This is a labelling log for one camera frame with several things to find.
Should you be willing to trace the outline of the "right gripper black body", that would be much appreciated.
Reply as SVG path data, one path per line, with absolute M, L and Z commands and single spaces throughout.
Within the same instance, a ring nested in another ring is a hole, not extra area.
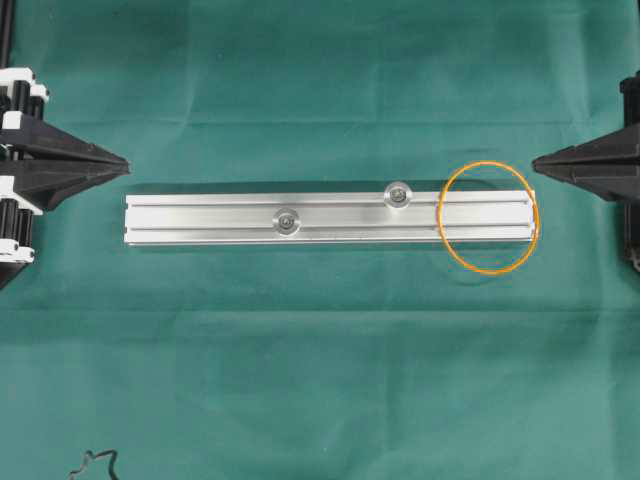
M 626 165 L 628 178 L 623 181 L 624 253 L 639 272 L 639 72 L 620 83 L 623 95 L 624 127 L 633 142 L 633 158 Z

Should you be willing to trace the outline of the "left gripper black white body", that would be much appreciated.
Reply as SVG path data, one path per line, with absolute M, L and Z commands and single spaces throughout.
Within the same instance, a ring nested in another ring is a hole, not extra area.
M 27 67 L 1 69 L 1 133 L 15 133 L 26 115 L 43 117 L 49 101 L 48 89 L 36 82 Z M 1 140 L 1 286 L 6 287 L 35 258 L 33 248 L 34 218 L 43 210 L 17 191 L 20 162 L 25 153 Z

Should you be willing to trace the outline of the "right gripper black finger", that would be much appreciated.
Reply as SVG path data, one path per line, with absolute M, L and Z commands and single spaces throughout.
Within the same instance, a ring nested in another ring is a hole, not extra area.
M 573 145 L 533 160 L 535 170 L 552 166 L 624 164 L 639 159 L 639 124 Z
M 606 201 L 639 201 L 638 167 L 534 167 L 534 171 L 591 192 Z

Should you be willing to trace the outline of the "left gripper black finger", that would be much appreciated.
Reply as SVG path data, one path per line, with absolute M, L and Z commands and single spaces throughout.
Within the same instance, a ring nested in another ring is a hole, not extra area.
M 1 188 L 1 211 L 52 211 L 71 196 L 129 173 L 77 161 L 2 160 L 1 176 L 13 186 Z
M 1 143 L 40 160 L 93 163 L 130 172 L 126 159 L 30 115 L 4 115 Z

